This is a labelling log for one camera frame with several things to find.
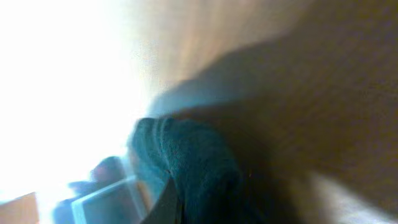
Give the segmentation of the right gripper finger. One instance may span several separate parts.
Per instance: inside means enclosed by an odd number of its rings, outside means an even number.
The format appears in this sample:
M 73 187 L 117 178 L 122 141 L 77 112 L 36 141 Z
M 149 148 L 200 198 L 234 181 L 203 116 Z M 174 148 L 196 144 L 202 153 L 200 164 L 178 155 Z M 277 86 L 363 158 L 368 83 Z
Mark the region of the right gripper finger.
M 149 207 L 140 224 L 182 224 L 182 204 L 171 179 L 167 180 L 159 198 Z

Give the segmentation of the clear plastic storage bin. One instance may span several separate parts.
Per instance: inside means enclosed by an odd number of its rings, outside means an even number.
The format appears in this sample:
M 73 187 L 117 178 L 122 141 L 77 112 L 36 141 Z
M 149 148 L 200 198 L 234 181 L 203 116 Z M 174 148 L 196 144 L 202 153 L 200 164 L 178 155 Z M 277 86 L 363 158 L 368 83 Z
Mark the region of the clear plastic storage bin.
M 80 182 L 75 188 L 82 192 L 55 206 L 55 224 L 142 223 L 149 213 L 135 177 L 111 183 Z

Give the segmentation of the dark navy garment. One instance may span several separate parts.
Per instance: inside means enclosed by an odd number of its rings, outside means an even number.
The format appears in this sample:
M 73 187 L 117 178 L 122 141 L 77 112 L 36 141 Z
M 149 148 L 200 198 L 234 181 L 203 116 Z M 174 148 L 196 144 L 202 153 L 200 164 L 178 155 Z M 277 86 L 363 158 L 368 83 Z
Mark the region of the dark navy garment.
M 142 118 L 133 153 L 174 182 L 184 223 L 272 223 L 272 213 L 244 193 L 244 176 L 223 137 L 190 119 Z

